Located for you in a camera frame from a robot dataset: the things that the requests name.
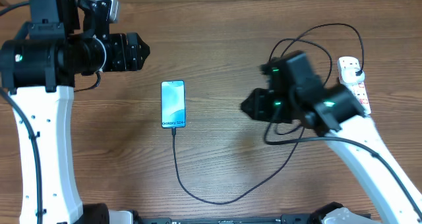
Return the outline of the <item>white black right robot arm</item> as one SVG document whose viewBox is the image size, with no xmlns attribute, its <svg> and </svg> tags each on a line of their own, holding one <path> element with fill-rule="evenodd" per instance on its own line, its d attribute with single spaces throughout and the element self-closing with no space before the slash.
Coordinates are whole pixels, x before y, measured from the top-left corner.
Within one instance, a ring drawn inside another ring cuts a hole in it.
<svg viewBox="0 0 422 224">
<path fill-rule="evenodd" d="M 315 132 L 296 141 L 324 141 L 349 167 L 384 223 L 420 223 L 421 193 L 383 142 L 375 122 L 343 84 L 326 88 L 303 51 L 275 57 L 260 67 L 268 88 L 241 103 L 251 119 L 292 123 Z"/>
</svg>

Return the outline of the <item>black smartphone lit screen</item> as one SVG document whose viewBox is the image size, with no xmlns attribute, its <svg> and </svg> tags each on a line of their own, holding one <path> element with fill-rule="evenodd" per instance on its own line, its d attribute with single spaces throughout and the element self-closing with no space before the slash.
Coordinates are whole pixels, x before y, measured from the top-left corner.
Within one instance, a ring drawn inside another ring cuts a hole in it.
<svg viewBox="0 0 422 224">
<path fill-rule="evenodd" d="M 162 128 L 181 128 L 186 125 L 185 82 L 161 83 Z"/>
</svg>

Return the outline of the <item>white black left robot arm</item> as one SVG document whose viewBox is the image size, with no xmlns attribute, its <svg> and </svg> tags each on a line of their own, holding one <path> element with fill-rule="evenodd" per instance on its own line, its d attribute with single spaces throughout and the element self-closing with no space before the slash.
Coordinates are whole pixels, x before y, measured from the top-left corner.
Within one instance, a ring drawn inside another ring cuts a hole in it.
<svg viewBox="0 0 422 224">
<path fill-rule="evenodd" d="M 22 168 L 21 223 L 140 223 L 134 210 L 84 204 L 73 167 L 75 76 L 138 71 L 135 33 L 111 34 L 118 0 L 27 0 L 31 19 L 1 47 L 1 97 L 13 108 Z"/>
</svg>

